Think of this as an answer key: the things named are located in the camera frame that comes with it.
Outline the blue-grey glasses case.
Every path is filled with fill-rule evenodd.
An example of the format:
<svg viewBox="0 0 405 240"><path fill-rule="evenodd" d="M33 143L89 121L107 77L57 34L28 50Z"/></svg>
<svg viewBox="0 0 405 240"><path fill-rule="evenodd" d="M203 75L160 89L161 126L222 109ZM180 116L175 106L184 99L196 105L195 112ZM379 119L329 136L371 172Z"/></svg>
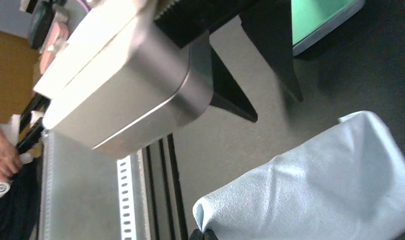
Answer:
<svg viewBox="0 0 405 240"><path fill-rule="evenodd" d="M293 55L331 33L365 5L365 0L292 0Z"/></svg>

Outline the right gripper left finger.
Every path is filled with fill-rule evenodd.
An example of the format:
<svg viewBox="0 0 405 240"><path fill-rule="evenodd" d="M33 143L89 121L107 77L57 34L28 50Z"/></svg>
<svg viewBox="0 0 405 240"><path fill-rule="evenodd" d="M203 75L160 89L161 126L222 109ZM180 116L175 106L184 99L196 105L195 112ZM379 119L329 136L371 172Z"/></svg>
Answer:
<svg viewBox="0 0 405 240"><path fill-rule="evenodd" d="M202 233L199 229L195 229L190 234L189 240L204 240L204 233Z"/></svg>

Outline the person's bare hand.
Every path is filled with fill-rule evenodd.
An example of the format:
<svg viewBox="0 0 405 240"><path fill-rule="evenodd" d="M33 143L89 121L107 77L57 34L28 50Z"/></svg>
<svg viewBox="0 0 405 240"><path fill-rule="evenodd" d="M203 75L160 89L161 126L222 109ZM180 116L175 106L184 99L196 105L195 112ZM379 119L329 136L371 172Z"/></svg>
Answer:
<svg viewBox="0 0 405 240"><path fill-rule="evenodd" d="M0 128L0 181L9 182L10 177L17 174L22 166L17 149Z"/></svg>

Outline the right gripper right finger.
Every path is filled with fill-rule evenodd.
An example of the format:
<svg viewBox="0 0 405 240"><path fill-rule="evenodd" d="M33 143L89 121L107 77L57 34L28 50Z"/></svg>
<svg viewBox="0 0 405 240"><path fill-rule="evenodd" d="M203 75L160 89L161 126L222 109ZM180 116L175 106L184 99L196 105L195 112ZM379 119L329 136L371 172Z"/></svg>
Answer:
<svg viewBox="0 0 405 240"><path fill-rule="evenodd" d="M216 236L216 234L213 230L207 229L203 233L203 240L218 240L218 237Z"/></svg>

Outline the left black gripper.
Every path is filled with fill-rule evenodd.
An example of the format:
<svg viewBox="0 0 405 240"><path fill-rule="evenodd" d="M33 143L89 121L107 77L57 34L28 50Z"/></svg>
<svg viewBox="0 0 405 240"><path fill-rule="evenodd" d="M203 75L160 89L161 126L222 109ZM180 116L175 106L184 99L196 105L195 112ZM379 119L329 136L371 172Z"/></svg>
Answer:
<svg viewBox="0 0 405 240"><path fill-rule="evenodd" d="M155 25L179 48L204 33L213 33L239 14L241 26L295 101L303 101L293 61L291 1L172 0ZM258 114L237 81L211 48L213 97L210 105L252 123Z"/></svg>

